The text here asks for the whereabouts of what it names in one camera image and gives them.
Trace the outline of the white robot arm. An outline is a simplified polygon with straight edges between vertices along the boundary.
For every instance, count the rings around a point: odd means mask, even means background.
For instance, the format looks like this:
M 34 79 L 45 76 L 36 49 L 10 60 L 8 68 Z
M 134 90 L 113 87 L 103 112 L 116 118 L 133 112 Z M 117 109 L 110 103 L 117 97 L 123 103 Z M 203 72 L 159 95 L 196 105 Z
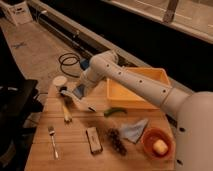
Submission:
M 94 87 L 111 78 L 177 121 L 176 171 L 213 171 L 213 92 L 186 93 L 117 65 L 114 51 L 94 55 L 80 83 Z

